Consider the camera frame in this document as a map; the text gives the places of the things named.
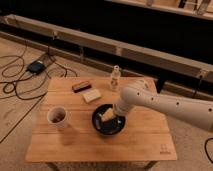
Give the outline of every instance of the yellow sponge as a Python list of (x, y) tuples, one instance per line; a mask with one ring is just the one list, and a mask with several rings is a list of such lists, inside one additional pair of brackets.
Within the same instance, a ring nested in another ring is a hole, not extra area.
[(102, 122), (107, 122), (111, 119), (114, 119), (116, 115), (113, 113), (112, 108), (109, 108), (101, 117)]

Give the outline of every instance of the table leg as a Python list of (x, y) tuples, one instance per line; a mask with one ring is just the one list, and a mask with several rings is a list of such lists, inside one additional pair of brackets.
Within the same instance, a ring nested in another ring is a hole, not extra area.
[(50, 169), (52, 169), (53, 171), (60, 171), (60, 169), (57, 167), (56, 164), (54, 163), (50, 163), (50, 162), (46, 162), (47, 166), (49, 166)]
[(157, 161), (151, 161), (149, 162), (146, 166), (144, 166), (144, 170), (149, 170), (151, 169), (155, 164), (157, 163)]

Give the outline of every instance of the small bottle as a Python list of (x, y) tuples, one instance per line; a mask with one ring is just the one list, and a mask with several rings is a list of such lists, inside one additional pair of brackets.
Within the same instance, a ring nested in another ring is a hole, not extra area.
[(118, 91), (120, 77), (121, 77), (120, 68), (118, 65), (115, 65), (114, 70), (112, 71), (111, 80), (110, 80), (110, 89), (112, 91)]

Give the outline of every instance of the wire on floor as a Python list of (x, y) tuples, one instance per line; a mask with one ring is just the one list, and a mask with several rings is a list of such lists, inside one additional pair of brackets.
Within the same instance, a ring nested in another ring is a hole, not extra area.
[(208, 160), (213, 164), (213, 159), (210, 157), (209, 152), (208, 152), (208, 143), (210, 141), (213, 141), (213, 138), (209, 138), (209, 139), (207, 139), (205, 141), (204, 149), (205, 149), (205, 153), (206, 153), (206, 156), (207, 156)]
[(50, 53), (50, 44), (47, 46), (47, 55), (49, 56), (49, 59), (56, 65), (58, 65), (60, 68), (62, 68), (65, 71), (65, 75), (64, 77), (67, 77), (68, 71), (70, 71), (71, 73), (73, 73), (75, 75), (75, 77), (78, 77), (78, 74), (75, 70), (71, 69), (71, 68), (67, 68), (65, 66), (63, 66), (62, 64), (59, 64), (57, 62), (55, 62), (52, 58), (51, 58), (51, 53)]
[[(17, 27), (19, 29), (22, 29), (21, 26), (20, 26), (20, 23), (16, 19), (15, 15), (13, 15), (13, 18), (14, 18), (14, 20), (16, 22)], [(21, 53), (21, 55), (7, 55), (7, 56), (1, 56), (0, 57), (0, 59), (15, 58), (14, 60), (10, 61), (9, 63), (7, 63), (7, 64), (5, 64), (3, 66), (0, 66), (0, 69), (3, 69), (2, 77), (4, 77), (4, 78), (12, 78), (12, 77), (16, 77), (16, 76), (20, 75), (23, 72), (24, 67), (25, 67), (25, 61), (24, 61), (23, 57), (26, 54), (26, 51), (27, 51), (27, 48), (28, 48), (27, 40), (25, 38), (23, 38), (23, 40), (24, 40), (24, 43), (25, 43), (25, 48), (24, 48), (23, 52)], [(14, 63), (16, 63), (19, 60), (22, 61), (21, 65), (14, 64)], [(74, 70), (72, 70), (70, 68), (66, 68), (65, 66), (63, 66), (63, 65), (61, 65), (61, 64), (59, 64), (59, 63), (57, 63), (57, 62), (55, 62), (53, 60), (52, 60), (52, 62), (55, 63), (57, 66), (59, 66), (60, 68), (62, 68), (65, 71), (65, 73), (62, 76), (66, 77), (68, 71), (74, 73), (74, 75), (76, 77), (78, 76), (76, 71), (74, 71)], [(17, 73), (14, 73), (13, 75), (5, 74), (6, 71), (8, 71), (9, 69), (11, 69), (13, 67), (20, 67), (20, 70)], [(0, 144), (14, 131), (14, 129), (24, 120), (24, 118), (37, 106), (37, 104), (43, 99), (43, 97), (47, 94), (47, 92), (45, 92), (45, 93), (43, 93), (41, 95), (35, 96), (35, 97), (29, 97), (29, 98), (21, 97), (21, 95), (26, 94), (26, 93), (30, 93), (30, 92), (33, 92), (33, 91), (36, 91), (36, 90), (40, 89), (45, 84), (47, 78), (51, 78), (51, 76), (49, 74), (49, 72), (51, 72), (51, 71), (53, 71), (53, 69), (49, 70), (48, 72), (45, 71), (45, 77), (44, 77), (43, 81), (41, 82), (41, 84), (38, 87), (36, 87), (34, 89), (31, 89), (31, 90), (27, 90), (27, 91), (22, 91), (22, 92), (18, 92), (17, 91), (17, 86), (18, 86), (19, 82), (28, 81), (28, 80), (30, 80), (30, 79), (32, 79), (34, 77), (34, 75), (31, 74), (29, 77), (23, 78), (24, 75), (27, 73), (26, 70), (16, 80), (0, 82), (0, 84), (4, 84), (3, 92), (5, 94), (11, 94), (13, 92), (15, 93), (15, 95), (10, 95), (10, 96), (3, 97), (3, 98), (0, 98), (0, 99), (8, 99), (8, 98), (11, 98), (11, 97), (17, 97), (17, 98), (19, 98), (21, 100), (38, 99), (38, 101), (29, 109), (29, 111), (13, 126), (12, 129), (10, 129), (10, 131), (3, 137), (3, 139), (0, 140)]]

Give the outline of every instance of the small white object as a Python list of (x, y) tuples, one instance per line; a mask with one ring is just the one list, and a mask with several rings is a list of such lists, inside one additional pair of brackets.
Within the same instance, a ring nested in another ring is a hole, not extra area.
[(93, 90), (90, 90), (87, 93), (83, 94), (83, 97), (84, 97), (84, 100), (87, 103), (89, 103), (91, 101), (101, 98), (101, 93), (98, 89), (93, 89)]

